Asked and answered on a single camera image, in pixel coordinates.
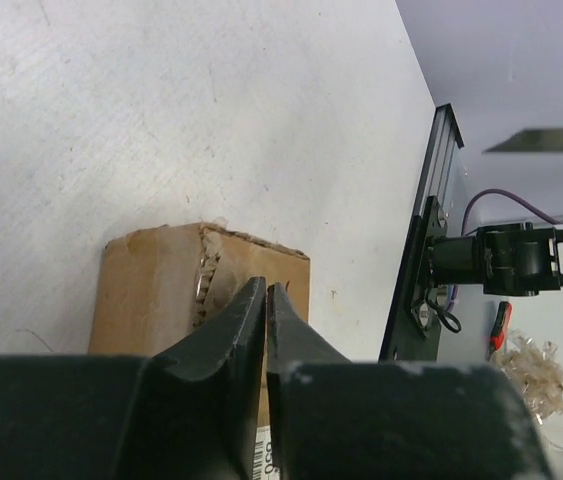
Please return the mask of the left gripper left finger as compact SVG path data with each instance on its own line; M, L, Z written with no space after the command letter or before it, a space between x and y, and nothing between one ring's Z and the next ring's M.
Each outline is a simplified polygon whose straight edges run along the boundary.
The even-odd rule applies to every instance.
M152 356L0 355L0 479L248 479L266 284Z

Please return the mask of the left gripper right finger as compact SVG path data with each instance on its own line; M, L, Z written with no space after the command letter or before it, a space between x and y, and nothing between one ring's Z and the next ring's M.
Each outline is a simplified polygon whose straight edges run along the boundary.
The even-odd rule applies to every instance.
M526 405L487 364L352 362L267 292L272 460L284 479L550 479Z

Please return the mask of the brown cardboard express box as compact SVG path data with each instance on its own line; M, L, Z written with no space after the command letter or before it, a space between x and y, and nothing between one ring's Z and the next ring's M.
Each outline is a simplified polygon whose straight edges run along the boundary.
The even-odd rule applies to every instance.
M217 317L255 277L266 284L257 436L270 421L264 373L269 287L282 285L307 323L310 261L299 251L203 223L112 240L103 252L89 353L155 356Z

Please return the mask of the yellow utility knife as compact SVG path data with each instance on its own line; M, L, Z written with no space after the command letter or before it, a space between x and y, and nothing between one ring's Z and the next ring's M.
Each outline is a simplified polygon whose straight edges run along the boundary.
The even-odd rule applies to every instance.
M484 153L563 153L563 127L522 129Z

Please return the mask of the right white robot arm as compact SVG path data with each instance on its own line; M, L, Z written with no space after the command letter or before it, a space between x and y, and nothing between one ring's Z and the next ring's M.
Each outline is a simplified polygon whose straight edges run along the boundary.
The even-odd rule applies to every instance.
M472 236L438 237L427 253L435 285L480 285L487 295L535 296L563 288L563 224L480 227Z

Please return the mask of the crumpled clear plastic wrap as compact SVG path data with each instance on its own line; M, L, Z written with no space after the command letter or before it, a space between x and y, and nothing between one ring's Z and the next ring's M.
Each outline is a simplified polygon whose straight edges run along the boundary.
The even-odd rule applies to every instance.
M537 345L532 337L513 329L502 351L491 360L519 391L539 425L563 414L563 366L557 361L557 352L555 343Z

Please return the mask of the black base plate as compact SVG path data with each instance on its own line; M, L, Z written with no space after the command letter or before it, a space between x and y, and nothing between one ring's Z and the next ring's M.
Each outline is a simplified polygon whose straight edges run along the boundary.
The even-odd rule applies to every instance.
M443 210L429 196L423 210L412 216L379 353L381 362L437 359L442 323L426 302L437 299L431 279L429 247L447 235Z

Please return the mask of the aluminium frame rail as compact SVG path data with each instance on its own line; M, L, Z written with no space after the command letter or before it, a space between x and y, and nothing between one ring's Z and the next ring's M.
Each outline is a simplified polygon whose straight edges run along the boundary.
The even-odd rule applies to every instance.
M454 160L464 147L451 103L437 106L417 186L413 215L422 215L429 196L436 196L444 212L451 209L455 182Z

